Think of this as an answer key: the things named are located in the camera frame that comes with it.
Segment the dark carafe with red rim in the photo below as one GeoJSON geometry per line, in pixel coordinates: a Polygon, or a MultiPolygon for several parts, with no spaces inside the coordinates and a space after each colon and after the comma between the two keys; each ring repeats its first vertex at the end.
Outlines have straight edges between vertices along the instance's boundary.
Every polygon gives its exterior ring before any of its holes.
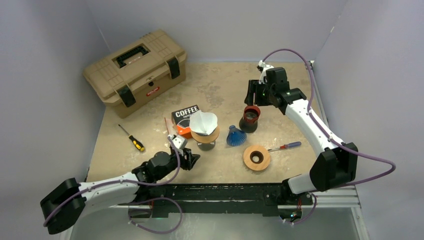
{"type": "Polygon", "coordinates": [[[261,114],[257,106],[246,106],[243,111],[243,116],[239,121],[239,127],[246,133],[253,133],[258,128],[258,120],[261,114]]]}

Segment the wooden dripper ring holder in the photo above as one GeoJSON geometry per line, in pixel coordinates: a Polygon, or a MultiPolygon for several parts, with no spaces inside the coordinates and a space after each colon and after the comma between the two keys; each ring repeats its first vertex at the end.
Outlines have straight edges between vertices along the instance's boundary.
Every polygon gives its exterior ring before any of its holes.
{"type": "Polygon", "coordinates": [[[217,126],[214,131],[209,135],[201,135],[193,130],[190,131],[191,136],[194,140],[201,144],[210,144],[214,142],[220,135],[220,127],[217,126]]]}

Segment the blue glass dripper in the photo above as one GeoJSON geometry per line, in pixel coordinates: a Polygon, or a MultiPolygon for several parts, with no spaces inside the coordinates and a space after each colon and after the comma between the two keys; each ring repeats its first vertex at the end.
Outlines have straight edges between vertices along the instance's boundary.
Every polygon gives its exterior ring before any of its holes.
{"type": "Polygon", "coordinates": [[[247,140],[247,134],[237,128],[235,125],[229,126],[229,132],[226,137],[226,143],[231,147],[242,145],[247,140]]]}

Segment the white paper coffee filter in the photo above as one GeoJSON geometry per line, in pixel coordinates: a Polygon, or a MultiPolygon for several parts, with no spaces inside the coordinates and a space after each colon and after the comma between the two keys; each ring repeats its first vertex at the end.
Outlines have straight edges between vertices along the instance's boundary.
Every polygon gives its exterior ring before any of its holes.
{"type": "Polygon", "coordinates": [[[193,113],[189,118],[189,128],[200,135],[211,135],[218,127],[218,117],[212,112],[201,110],[193,113]]]}

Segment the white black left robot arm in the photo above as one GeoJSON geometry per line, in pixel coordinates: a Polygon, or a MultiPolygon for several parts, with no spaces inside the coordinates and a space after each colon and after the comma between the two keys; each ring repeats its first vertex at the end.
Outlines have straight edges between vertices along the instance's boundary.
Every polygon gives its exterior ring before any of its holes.
{"type": "Polygon", "coordinates": [[[44,216],[43,226],[50,235],[62,233],[73,227],[80,217],[120,204],[142,205],[149,199],[149,190],[167,185],[161,182],[171,172],[190,171],[200,159],[191,149],[170,149],[170,153],[157,152],[118,177],[97,182],[77,182],[68,178],[40,201],[44,216]]]}

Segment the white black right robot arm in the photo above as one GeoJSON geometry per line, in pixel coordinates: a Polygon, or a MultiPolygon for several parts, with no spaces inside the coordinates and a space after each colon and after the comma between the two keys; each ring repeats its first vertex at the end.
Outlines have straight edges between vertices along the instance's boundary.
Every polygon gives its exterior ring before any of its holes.
{"type": "Polygon", "coordinates": [[[280,196],[288,204],[310,191],[326,191],[353,181],[358,158],[354,143],[344,143],[323,124],[310,108],[306,95],[291,88],[283,67],[259,66],[259,79],[249,80],[244,100],[248,106],[274,106],[301,130],[315,152],[316,160],[307,173],[283,181],[280,196]]]}

